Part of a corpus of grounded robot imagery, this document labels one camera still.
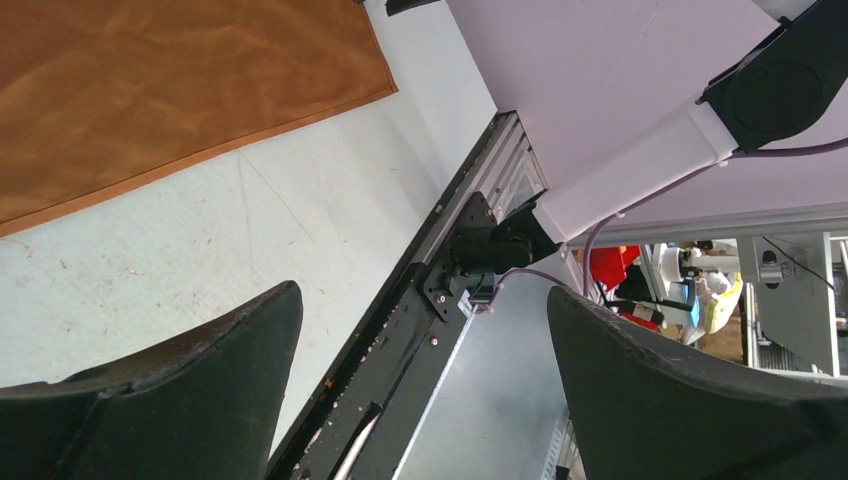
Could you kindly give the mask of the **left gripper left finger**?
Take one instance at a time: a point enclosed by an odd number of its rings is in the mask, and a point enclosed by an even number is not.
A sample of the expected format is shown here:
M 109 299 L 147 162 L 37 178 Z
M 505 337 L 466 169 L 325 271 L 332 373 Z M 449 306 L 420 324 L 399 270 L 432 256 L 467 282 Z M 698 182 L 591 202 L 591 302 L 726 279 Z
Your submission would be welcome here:
M 303 317 L 283 282 L 56 383 L 1 392 L 5 479 L 260 479 Z

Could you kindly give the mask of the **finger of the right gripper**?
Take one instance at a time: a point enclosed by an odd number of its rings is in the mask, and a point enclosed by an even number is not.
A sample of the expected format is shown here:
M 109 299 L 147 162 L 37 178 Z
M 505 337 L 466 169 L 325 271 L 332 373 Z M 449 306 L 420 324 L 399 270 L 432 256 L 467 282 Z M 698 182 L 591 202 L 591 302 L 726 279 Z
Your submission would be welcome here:
M 387 0 L 385 9 L 388 16 L 395 16 L 408 10 L 429 5 L 440 0 Z

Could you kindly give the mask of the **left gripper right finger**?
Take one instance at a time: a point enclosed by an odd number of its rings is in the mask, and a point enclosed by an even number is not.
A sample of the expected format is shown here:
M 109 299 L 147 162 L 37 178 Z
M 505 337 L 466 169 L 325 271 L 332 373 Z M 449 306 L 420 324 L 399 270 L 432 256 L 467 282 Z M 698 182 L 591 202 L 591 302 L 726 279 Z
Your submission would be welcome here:
M 846 477 L 845 389 L 711 356 L 568 287 L 547 315 L 589 478 Z

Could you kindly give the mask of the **orange cloth napkin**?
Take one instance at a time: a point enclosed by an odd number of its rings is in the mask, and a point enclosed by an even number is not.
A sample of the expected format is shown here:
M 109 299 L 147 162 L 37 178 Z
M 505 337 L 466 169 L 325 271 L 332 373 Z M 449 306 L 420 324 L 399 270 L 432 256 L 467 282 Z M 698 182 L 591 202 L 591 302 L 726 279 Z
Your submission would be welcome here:
M 396 91 L 354 1 L 5 1 L 1 232 Z

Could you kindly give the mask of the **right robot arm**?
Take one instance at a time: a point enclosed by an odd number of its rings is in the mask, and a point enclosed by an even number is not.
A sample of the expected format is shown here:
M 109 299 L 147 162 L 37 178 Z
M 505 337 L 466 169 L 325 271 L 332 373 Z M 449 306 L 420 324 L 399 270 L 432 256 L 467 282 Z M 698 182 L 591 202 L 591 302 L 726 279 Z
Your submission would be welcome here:
M 449 254 L 458 272 L 526 267 L 722 161 L 781 156 L 776 142 L 819 121 L 846 81 L 847 5 L 780 1 L 770 15 L 777 28 L 749 53 L 583 178 L 497 225 L 457 232 Z

